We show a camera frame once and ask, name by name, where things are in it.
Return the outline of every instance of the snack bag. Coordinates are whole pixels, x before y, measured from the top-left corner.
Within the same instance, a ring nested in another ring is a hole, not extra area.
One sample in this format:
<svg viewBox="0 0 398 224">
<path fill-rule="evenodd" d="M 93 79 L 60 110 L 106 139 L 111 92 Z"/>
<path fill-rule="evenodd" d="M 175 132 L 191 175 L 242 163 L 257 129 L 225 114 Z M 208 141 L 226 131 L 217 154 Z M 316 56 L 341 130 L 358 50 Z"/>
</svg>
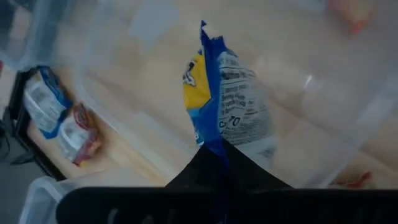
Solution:
<svg viewBox="0 0 398 224">
<path fill-rule="evenodd" d="M 353 34 L 363 29 L 376 10 L 376 0 L 329 0 L 329 5 L 349 23 Z"/>
<path fill-rule="evenodd" d="M 24 105 L 32 121 L 46 139 L 55 138 L 72 102 L 48 67 L 37 67 L 24 88 Z"/>
<path fill-rule="evenodd" d="M 222 36 L 209 38 L 205 25 L 202 21 L 202 49 L 183 76 L 183 99 L 197 144 L 205 144 L 228 166 L 221 143 L 224 138 L 267 168 L 277 140 L 261 82 L 225 46 Z"/>
<path fill-rule="evenodd" d="M 76 105 L 61 124 L 58 144 L 63 155 L 78 166 L 91 159 L 100 147 L 100 134 L 83 104 Z"/>
</svg>

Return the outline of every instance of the transparent plastic lid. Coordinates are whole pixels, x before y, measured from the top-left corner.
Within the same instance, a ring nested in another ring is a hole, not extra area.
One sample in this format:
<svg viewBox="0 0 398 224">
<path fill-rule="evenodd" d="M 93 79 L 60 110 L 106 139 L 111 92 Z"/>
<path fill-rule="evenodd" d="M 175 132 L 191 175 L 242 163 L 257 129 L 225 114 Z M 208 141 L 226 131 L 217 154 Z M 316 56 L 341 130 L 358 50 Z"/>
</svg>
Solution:
<svg viewBox="0 0 398 224">
<path fill-rule="evenodd" d="M 375 3 L 356 35 L 325 1 L 76 7 L 74 20 L 90 22 L 76 90 L 134 150 L 175 177 L 198 150 L 182 75 L 201 47 L 200 21 L 206 20 L 267 90 L 278 148 L 265 168 L 294 187 L 325 186 L 396 103 L 398 2 Z M 71 49 L 60 45 L 59 54 Z"/>
</svg>

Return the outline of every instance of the floor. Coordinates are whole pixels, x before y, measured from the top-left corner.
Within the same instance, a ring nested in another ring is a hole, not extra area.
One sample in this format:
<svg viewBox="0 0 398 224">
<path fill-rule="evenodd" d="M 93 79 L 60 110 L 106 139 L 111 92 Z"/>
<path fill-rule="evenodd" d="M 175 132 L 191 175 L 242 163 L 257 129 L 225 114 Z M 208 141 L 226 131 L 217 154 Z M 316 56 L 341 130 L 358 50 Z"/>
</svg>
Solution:
<svg viewBox="0 0 398 224">
<path fill-rule="evenodd" d="M 7 151 L 5 140 L 2 141 L 0 155 Z M 10 139 L 10 153 L 7 158 L 16 157 L 25 150 L 15 139 Z M 24 206 L 27 189 L 30 183 L 45 175 L 33 162 L 19 166 L 0 163 L 0 219 L 3 224 L 16 224 Z"/>
</svg>

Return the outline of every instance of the blue snack bag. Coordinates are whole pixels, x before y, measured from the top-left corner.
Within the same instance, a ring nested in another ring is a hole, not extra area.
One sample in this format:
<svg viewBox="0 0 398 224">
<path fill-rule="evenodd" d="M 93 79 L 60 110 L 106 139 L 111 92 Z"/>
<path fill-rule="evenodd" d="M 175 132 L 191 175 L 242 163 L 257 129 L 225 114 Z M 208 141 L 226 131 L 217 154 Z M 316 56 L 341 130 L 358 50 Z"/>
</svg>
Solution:
<svg viewBox="0 0 398 224">
<path fill-rule="evenodd" d="M 46 139 L 57 137 L 59 127 L 72 107 L 58 77 L 49 67 L 38 66 L 25 84 L 24 105 Z"/>
<path fill-rule="evenodd" d="M 184 103 L 197 144 L 206 145 L 228 167 L 223 138 L 266 169 L 271 165 L 277 138 L 264 87 L 226 47 L 222 36 L 209 38 L 205 26 L 202 21 L 202 49 L 183 76 Z"/>
</svg>

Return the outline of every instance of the yellow label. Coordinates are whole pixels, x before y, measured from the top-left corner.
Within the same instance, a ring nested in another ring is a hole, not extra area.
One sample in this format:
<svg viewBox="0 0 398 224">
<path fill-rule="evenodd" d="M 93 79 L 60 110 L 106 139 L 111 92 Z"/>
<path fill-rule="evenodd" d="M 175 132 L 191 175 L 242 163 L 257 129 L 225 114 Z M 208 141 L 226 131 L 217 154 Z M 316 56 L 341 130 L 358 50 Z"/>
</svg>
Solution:
<svg viewBox="0 0 398 224">
<path fill-rule="evenodd" d="M 183 76 L 184 104 L 187 110 L 201 108 L 210 100 L 204 52 L 197 53 Z"/>
</svg>

